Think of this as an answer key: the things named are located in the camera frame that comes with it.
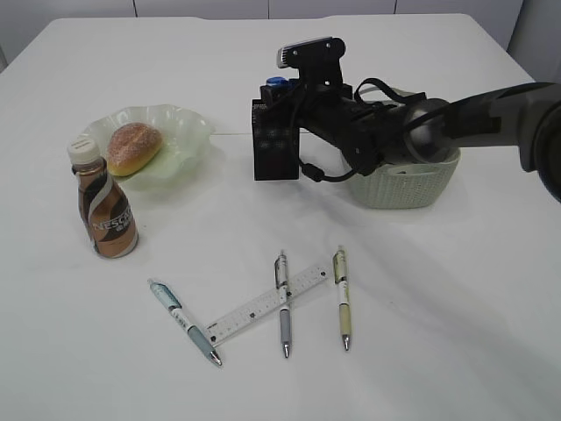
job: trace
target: coffee bottle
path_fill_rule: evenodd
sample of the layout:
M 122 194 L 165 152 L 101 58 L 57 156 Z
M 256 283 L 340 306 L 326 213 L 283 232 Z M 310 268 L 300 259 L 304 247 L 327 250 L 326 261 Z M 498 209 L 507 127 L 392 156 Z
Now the coffee bottle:
M 68 145 L 72 172 L 78 179 L 78 209 L 92 246 L 103 257 L 124 256 L 137 245 L 131 206 L 92 139 Z

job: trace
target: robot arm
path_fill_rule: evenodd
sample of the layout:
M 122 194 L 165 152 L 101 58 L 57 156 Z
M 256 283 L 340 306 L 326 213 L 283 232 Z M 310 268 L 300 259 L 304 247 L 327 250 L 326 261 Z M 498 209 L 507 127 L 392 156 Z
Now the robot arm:
M 331 37 L 279 51 L 278 66 L 296 68 L 300 77 L 262 86 L 253 102 L 256 180 L 294 179 L 300 167 L 317 182 L 339 182 L 385 162 L 442 162 L 459 147 L 518 146 L 522 168 L 537 169 L 561 202 L 561 85 L 528 83 L 448 103 L 423 93 L 400 96 L 367 79 L 394 104 L 366 103 L 343 83 L 343 54 L 343 41 Z M 352 171 L 332 177 L 302 162 L 298 127 L 339 149 Z

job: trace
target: white ruler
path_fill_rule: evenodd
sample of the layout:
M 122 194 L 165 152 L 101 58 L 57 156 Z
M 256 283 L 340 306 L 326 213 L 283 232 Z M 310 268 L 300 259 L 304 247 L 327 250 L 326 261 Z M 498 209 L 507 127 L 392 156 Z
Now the white ruler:
M 330 279 L 332 276 L 331 260 L 317 263 L 293 276 L 288 280 L 288 290 L 290 293 L 288 302 L 293 302 L 298 296 L 321 282 Z M 281 302 L 278 291 L 276 288 L 273 288 L 211 323 L 205 328 L 204 333 L 212 345 L 220 345 L 271 311 L 278 310 L 280 306 Z

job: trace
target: yellow pen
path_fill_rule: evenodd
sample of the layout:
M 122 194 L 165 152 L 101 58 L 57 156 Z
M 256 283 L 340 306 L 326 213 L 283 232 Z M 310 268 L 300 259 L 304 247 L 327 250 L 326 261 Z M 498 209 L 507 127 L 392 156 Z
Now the yellow pen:
M 351 305 L 349 304 L 349 281 L 347 279 L 347 258 L 343 246 L 333 256 L 335 283 L 339 289 L 339 330 L 345 351 L 351 346 Z

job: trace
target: wicker basket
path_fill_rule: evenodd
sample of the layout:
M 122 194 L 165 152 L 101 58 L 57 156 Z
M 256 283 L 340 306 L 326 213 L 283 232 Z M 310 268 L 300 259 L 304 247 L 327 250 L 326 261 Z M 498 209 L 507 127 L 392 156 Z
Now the wicker basket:
M 352 195 L 376 209 L 412 209 L 433 204 L 451 179 L 460 152 L 438 164 L 385 164 L 371 175 L 354 175 L 347 181 Z M 343 158 L 345 170 L 350 169 Z

